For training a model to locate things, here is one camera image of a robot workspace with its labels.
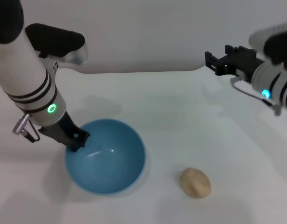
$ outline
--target white wall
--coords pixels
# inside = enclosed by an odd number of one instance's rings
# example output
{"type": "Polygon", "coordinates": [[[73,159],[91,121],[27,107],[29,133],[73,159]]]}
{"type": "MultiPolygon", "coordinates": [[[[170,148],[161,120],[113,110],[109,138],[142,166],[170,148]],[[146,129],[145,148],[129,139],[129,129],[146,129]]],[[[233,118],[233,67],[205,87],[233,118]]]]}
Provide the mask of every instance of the white wall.
{"type": "Polygon", "coordinates": [[[204,52],[248,46],[256,29],[287,21],[287,0],[21,0],[26,24],[82,33],[81,72],[193,70],[204,52]]]}

